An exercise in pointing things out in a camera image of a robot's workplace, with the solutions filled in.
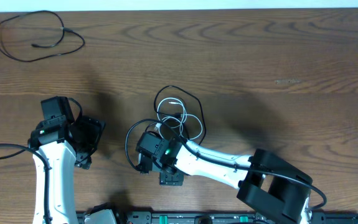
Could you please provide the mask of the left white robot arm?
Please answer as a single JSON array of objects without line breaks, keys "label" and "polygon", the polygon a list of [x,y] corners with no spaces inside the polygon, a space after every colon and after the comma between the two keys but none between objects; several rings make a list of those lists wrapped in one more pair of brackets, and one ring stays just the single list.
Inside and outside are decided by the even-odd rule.
[{"label": "left white robot arm", "polygon": [[89,212],[75,209],[74,169],[89,169],[105,122],[79,113],[73,98],[55,96],[41,102],[44,120],[31,132],[28,148],[36,169],[34,223],[116,223],[106,205]]}]

